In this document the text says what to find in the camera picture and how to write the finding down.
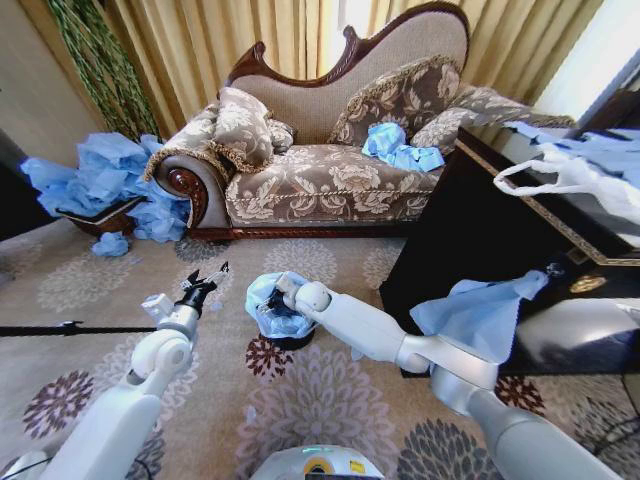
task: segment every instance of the black container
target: black container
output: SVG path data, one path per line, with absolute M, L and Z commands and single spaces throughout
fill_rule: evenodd
M 316 329 L 314 328 L 309 332 L 309 335 L 302 338 L 292 338 L 292 337 L 284 337 L 284 338 L 270 338 L 271 343 L 273 343 L 276 347 L 281 350 L 300 350 L 303 347 L 306 347 L 311 343 L 311 339 L 313 339 L 313 334 Z

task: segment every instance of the crumpled blue material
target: crumpled blue material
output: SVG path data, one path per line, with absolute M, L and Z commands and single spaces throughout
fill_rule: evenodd
M 91 251 L 99 257 L 119 257 L 129 251 L 129 242 L 122 232 L 105 232 L 100 240 L 92 245 Z
M 393 122 L 380 123 L 369 127 L 369 136 L 364 142 L 362 153 L 370 157 L 378 157 L 384 160 L 387 155 L 393 152 L 400 145 L 404 145 L 406 135 L 400 125 Z
M 142 240 L 158 243 L 182 238 L 189 216 L 189 201 L 164 191 L 155 180 L 148 183 L 146 202 L 141 202 L 127 212 L 136 219 L 133 234 Z
M 21 168 L 52 216 L 60 216 L 59 209 L 93 217 L 117 202 L 143 196 L 147 201 L 127 213 L 136 219 L 134 235 L 175 241 L 186 228 L 189 201 L 142 178 L 149 157 L 161 147 L 155 135 L 142 135 L 136 143 L 119 133 L 94 133 L 77 146 L 77 170 L 40 158 L 27 159 Z
M 267 338 L 304 338 L 314 328 L 313 320 L 302 314 L 278 315 L 267 306 L 267 301 L 276 282 L 281 275 L 286 274 L 296 285 L 304 285 L 306 278 L 295 272 L 265 273 L 256 278 L 247 288 L 247 299 L 244 309 L 258 323 L 260 333 Z
M 429 172 L 444 165 L 440 150 L 435 147 L 411 147 L 405 145 L 404 130 L 392 122 L 369 127 L 369 136 L 362 153 L 378 157 L 392 167 L 402 170 Z
M 533 299 L 548 277 L 537 270 L 506 282 L 461 280 L 448 297 L 428 300 L 409 314 L 425 335 L 440 335 L 487 361 L 511 354 L 520 300 Z

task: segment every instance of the black cabinet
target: black cabinet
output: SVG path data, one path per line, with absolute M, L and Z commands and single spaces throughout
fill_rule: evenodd
M 638 371 L 637 324 L 616 331 L 578 322 L 573 328 L 580 341 L 567 342 L 567 325 L 556 322 L 545 324 L 545 338 L 535 342 L 542 351 L 531 352 L 527 339 L 521 341 L 520 333 L 531 330 L 521 328 L 524 322 L 540 322 L 532 315 L 561 300 L 640 296 L 640 255 L 629 243 L 636 234 L 640 239 L 640 227 L 610 218 L 586 195 L 519 198 L 493 185 L 498 171 L 538 153 L 528 138 L 508 129 L 461 129 L 417 228 L 380 288 L 385 310 L 406 331 L 421 334 L 409 310 L 447 296 L 458 281 L 509 280 L 531 269 L 546 270 L 553 275 L 550 283 L 521 304 L 519 335 L 501 372 Z M 527 173 L 511 178 L 517 185 L 543 180 Z M 598 330 L 613 333 L 603 336 Z

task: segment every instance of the rug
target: rug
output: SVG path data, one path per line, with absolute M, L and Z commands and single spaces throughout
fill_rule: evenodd
M 151 326 L 139 307 L 148 295 L 175 299 L 196 268 L 231 268 L 207 299 L 194 362 L 169 386 L 139 452 L 154 478 L 245 479 L 272 452 L 309 443 L 353 447 L 389 479 L 501 478 L 478 427 L 434 398 L 428 380 L 354 361 L 323 329 L 307 347 L 282 351 L 244 311 L 251 281 L 282 270 L 380 307 L 377 288 L 403 239 L 136 240 L 120 258 L 94 257 L 93 241 L 61 220 L 0 243 L 0 270 L 15 277 L 0 286 L 1 323 Z M 0 340 L 0 466 L 31 449 L 55 452 L 126 371 L 142 336 Z M 619 376 L 505 377 L 497 393 L 545 416 L 624 478 L 640 478 L 640 439 L 625 437 L 637 413 Z M 127 478 L 147 473 L 136 463 Z

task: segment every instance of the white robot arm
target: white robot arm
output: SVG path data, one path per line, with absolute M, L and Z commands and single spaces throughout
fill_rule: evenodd
M 504 405 L 493 393 L 498 365 L 437 335 L 408 335 L 396 321 L 354 297 L 320 282 L 276 288 L 291 309 L 323 325 L 369 358 L 392 362 L 414 373 L 431 365 L 431 389 L 454 411 L 482 428 L 489 453 L 508 479 L 583 480 L 620 477 L 547 420 Z
M 44 463 L 42 452 L 32 452 L 3 478 L 125 478 L 160 415 L 164 391 L 191 365 L 204 300 L 228 271 L 225 263 L 219 272 L 201 280 L 195 271 L 182 283 L 185 294 L 175 304 L 165 294 L 147 298 L 142 307 L 158 329 L 136 345 L 131 370 L 91 405 L 49 465 Z M 38 461 L 37 466 L 28 468 Z

